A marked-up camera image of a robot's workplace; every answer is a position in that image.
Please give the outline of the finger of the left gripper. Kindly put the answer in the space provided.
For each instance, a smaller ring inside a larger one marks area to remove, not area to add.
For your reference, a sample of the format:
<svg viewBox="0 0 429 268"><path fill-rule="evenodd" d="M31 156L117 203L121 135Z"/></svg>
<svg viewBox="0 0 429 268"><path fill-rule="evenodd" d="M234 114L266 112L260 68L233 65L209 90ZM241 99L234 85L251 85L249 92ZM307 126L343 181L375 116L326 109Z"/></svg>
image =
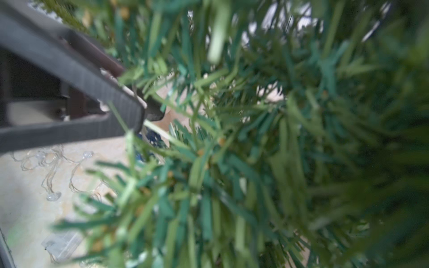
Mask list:
<svg viewBox="0 0 429 268"><path fill-rule="evenodd" d="M124 67L87 35L35 10L1 2L1 128L114 115L139 132L145 108L101 70Z"/></svg>
<svg viewBox="0 0 429 268"><path fill-rule="evenodd" d="M98 119L6 127L1 128L1 152L117 137L124 133L112 114Z"/></svg>

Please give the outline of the small christmas tree wooden base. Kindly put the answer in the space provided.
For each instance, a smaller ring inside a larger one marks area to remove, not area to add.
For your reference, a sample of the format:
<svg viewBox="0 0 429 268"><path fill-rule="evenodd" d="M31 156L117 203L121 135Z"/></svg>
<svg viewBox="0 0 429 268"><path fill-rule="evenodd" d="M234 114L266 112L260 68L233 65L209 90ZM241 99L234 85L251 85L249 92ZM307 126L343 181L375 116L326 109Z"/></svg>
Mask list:
<svg viewBox="0 0 429 268"><path fill-rule="evenodd" d="M427 1L44 1L188 120L61 220L109 268L426 268Z"/></svg>

